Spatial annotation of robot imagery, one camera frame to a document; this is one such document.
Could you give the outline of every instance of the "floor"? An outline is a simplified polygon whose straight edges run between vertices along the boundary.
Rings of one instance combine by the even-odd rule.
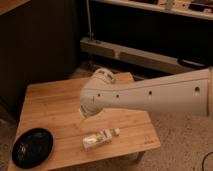
[[[71,78],[90,76],[77,69]],[[150,113],[159,135],[161,148],[147,151],[139,164],[136,154],[97,161],[57,171],[200,171],[205,154],[213,151],[213,118],[194,115]],[[0,120],[0,171],[6,171],[16,125]],[[205,171],[213,170],[213,155],[205,162]]]

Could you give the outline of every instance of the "table leg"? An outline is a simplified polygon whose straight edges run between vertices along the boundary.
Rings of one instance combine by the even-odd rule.
[[[141,161],[144,153],[145,153],[144,151],[143,152],[139,152],[137,158],[134,160],[134,163],[138,164]]]

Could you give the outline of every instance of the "black circular hole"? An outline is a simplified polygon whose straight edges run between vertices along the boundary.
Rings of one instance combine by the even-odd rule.
[[[195,93],[200,93],[200,87],[195,87]]]
[[[152,96],[152,91],[149,91],[149,96]]]

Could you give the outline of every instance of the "wooden table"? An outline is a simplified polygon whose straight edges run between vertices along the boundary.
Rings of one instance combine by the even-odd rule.
[[[133,81],[129,73],[117,74],[116,78],[117,83]],[[79,93],[87,80],[72,79],[28,87],[16,139],[35,127],[50,130],[54,137],[52,153],[32,171],[57,169],[160,147],[145,111],[105,109],[99,115],[80,122]],[[87,152],[83,149],[82,138],[87,133],[108,128],[120,128],[120,136],[113,138],[109,144]],[[22,169],[10,161],[8,170]]]
[[[0,15],[27,3],[30,0],[0,0]]]

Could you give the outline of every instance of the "white object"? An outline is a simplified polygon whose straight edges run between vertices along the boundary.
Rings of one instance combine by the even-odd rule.
[[[120,129],[119,128],[115,128],[113,131],[114,131],[114,135],[115,136],[119,136],[120,135]]]
[[[203,10],[203,12],[205,12],[205,13],[212,13],[212,9],[210,9],[210,8],[205,8],[204,10]]]
[[[114,85],[107,69],[98,69],[81,90],[84,117],[103,108],[140,109],[151,112],[212,115],[212,69]]]
[[[112,134],[109,129],[105,129],[98,133],[88,135],[83,138],[83,146],[85,150],[95,148],[97,146],[108,143],[112,140]]]

